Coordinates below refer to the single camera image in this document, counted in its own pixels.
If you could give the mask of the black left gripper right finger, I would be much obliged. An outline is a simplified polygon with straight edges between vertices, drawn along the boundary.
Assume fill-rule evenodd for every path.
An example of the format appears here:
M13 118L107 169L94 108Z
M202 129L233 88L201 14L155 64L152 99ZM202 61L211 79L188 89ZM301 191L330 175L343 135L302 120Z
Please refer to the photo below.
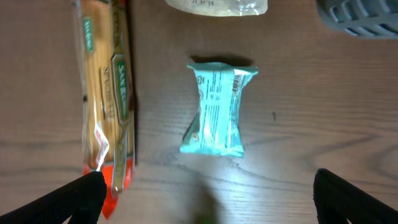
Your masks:
M327 169L318 169L313 200L319 224L397 224L397 210Z

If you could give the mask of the mint green snack bar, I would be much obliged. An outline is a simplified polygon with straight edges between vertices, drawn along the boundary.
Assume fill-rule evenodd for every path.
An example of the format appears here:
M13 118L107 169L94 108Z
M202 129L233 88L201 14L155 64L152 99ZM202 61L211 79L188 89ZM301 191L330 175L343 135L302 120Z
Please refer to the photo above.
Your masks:
M221 62L191 63L198 85L198 111L185 133L181 153L243 157L239 109L243 88L257 67Z

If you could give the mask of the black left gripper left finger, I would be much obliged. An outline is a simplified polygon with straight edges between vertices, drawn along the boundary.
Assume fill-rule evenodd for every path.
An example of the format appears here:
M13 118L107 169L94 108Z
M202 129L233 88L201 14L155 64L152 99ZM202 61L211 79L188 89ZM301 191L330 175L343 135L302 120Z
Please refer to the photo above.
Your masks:
M106 198L101 172L93 171L23 207L1 215L1 223L96 224Z

